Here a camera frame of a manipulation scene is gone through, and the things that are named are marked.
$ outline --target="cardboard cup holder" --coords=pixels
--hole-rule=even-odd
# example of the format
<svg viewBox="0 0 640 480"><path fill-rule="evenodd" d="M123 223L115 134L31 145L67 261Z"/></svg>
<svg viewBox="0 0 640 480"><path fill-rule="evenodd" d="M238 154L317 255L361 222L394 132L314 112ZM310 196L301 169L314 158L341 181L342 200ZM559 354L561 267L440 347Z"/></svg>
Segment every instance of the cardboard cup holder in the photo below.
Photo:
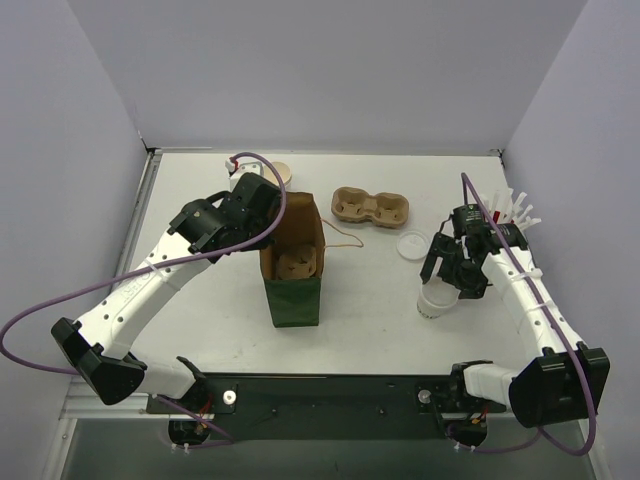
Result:
<svg viewBox="0 0 640 480"><path fill-rule="evenodd" d="M331 212L343 222L371 221L386 228L400 228L409 219L409 201L396 193L369 195L353 187L333 192Z"/></svg>
<svg viewBox="0 0 640 480"><path fill-rule="evenodd" d="M316 247L296 245L285 250L276 262L276 278L297 280L316 273Z"/></svg>

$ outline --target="screw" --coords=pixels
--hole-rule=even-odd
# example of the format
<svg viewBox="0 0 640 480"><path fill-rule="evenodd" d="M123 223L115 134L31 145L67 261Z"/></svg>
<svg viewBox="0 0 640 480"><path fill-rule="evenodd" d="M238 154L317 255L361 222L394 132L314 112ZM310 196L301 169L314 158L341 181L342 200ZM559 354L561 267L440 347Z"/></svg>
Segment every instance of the screw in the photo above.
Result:
<svg viewBox="0 0 640 480"><path fill-rule="evenodd" d="M236 403L236 392L234 392L233 390L227 390L222 395L222 401L225 403L225 405L233 405L234 403Z"/></svg>
<svg viewBox="0 0 640 480"><path fill-rule="evenodd" d="M431 402L431 392L429 390L420 390L418 392L418 401L423 404Z"/></svg>

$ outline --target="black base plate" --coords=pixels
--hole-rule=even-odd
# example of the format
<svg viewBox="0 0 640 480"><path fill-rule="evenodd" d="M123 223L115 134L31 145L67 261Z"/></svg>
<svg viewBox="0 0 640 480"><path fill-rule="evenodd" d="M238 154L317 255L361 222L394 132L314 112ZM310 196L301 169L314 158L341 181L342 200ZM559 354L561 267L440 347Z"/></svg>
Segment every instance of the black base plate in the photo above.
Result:
<svg viewBox="0 0 640 480"><path fill-rule="evenodd" d="M440 414L467 414L450 394L449 375L250 375L205 373L216 398L229 388L235 411L214 422L236 440L442 438ZM418 400L428 390L430 403ZM492 412L504 411L492 405ZM147 412L175 413L149 398Z"/></svg>

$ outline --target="green paper bag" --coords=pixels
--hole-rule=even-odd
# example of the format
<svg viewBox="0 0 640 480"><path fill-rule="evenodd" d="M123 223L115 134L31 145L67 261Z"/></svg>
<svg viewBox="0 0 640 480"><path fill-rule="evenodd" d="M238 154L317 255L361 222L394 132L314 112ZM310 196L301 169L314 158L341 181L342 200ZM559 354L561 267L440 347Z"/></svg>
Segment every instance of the green paper bag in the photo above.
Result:
<svg viewBox="0 0 640 480"><path fill-rule="evenodd" d="M320 322L325 240L322 219L313 195L288 193L284 217L271 236L274 244L260 251L260 270L273 325L276 328L315 327ZM305 244L316 249L313 275L297 280L279 280L276 263L280 255L291 247Z"/></svg>

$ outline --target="cable tie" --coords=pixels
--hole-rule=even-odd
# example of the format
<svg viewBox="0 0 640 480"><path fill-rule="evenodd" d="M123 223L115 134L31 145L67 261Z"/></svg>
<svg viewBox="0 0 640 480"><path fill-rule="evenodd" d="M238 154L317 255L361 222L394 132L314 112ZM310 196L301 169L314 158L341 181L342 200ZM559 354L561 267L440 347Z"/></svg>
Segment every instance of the cable tie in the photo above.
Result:
<svg viewBox="0 0 640 480"><path fill-rule="evenodd" d="M162 283L169 285L171 288L173 288L176 293L180 291L180 288L176 287L174 284L172 284L169 281L169 276L166 275L162 270L160 270L158 267L156 267L148 258L144 259L144 263L147 264L147 266L153 270L153 272L158 275L160 277L160 280L162 280Z"/></svg>
<svg viewBox="0 0 640 480"><path fill-rule="evenodd" d="M534 305L534 306L533 306L533 307L531 307L531 308L528 308L528 309L527 309L527 310L525 310L524 312L525 312L525 313L531 313L531 312L533 312L533 311L535 311L535 310L539 310L539 309L544 308L544 307L547 307L547 308L553 308L553 307L555 307L555 306L556 306L556 304L553 302L553 300L547 300L547 301L546 301L546 302L544 302L544 303L539 303L539 304L537 304L537 305Z"/></svg>
<svg viewBox="0 0 640 480"><path fill-rule="evenodd" d="M531 272L522 272L522 273L519 273L517 275L514 275L513 277L510 277L509 281L511 283L513 283L513 282L517 282L518 280L522 280L525 277L541 278L542 277L542 270L540 270L539 268L536 268Z"/></svg>

